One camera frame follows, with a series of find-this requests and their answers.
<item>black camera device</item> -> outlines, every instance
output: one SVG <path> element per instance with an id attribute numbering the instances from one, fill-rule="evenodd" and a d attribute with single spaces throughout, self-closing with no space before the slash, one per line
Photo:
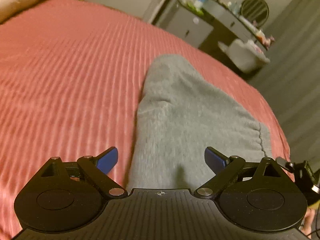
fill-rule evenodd
<path id="1" fill-rule="evenodd" d="M 249 163 L 212 147 L 204 158 L 216 175 L 194 193 L 128 194 L 107 176 L 118 160 L 114 147 L 70 163 L 52 157 L 16 197 L 23 230 L 14 239 L 307 239 L 298 228 L 310 203 L 281 168 L 299 177 L 305 166 L 295 172 L 292 163 L 269 157 Z M 319 199 L 310 194 L 311 202 Z"/>

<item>silver screw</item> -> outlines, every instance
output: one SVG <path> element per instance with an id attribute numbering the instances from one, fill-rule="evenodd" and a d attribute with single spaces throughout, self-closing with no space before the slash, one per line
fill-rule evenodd
<path id="1" fill-rule="evenodd" d="M 202 187 L 202 188 L 198 189 L 197 192 L 201 196 L 210 196 L 213 193 L 212 189 L 207 188 L 207 187 Z"/>
<path id="2" fill-rule="evenodd" d="M 109 194 L 113 195 L 113 196 L 120 196 L 124 193 L 124 190 L 122 188 L 112 188 L 111 190 L 109 190 Z"/>

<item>red bedsheet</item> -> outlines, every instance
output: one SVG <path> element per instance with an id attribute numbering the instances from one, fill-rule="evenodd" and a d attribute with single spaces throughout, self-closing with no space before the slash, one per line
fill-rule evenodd
<path id="1" fill-rule="evenodd" d="M 75 161 L 119 150 L 112 178 L 124 184 L 135 112 L 152 60 L 181 54 L 271 133 L 289 157 L 263 97 L 232 71 L 175 36 L 124 13 L 77 0 L 47 0 L 0 25 L 0 239 L 20 230 L 13 202 L 51 157 Z"/>

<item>white sticker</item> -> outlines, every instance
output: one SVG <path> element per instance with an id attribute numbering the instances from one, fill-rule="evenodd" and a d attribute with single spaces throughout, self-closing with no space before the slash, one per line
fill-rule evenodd
<path id="1" fill-rule="evenodd" d="M 199 23 L 199 18 L 194 17 L 194 18 L 193 18 L 193 23 L 194 23 L 194 24 L 198 24 L 198 23 Z"/>

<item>tabletop clutter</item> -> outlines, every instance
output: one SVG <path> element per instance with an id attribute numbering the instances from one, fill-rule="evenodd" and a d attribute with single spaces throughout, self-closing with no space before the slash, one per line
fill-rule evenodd
<path id="1" fill-rule="evenodd" d="M 202 6 L 207 0 L 181 0 L 181 2 L 190 7 L 192 10 L 196 11 L 197 14 L 203 15 Z M 238 2 L 231 2 L 228 0 L 215 0 L 217 3 L 228 9 L 235 17 L 237 17 L 244 25 L 246 25 L 255 35 L 255 37 L 264 45 L 266 50 L 270 48 L 272 43 L 275 41 L 273 36 L 266 37 L 262 30 L 258 29 L 256 27 L 256 22 L 250 22 L 246 18 L 244 18 L 240 12 L 241 12 L 241 4 Z M 253 41 L 249 42 L 250 45 L 254 46 L 254 48 L 260 52 L 263 53 L 263 51 L 254 44 Z"/>

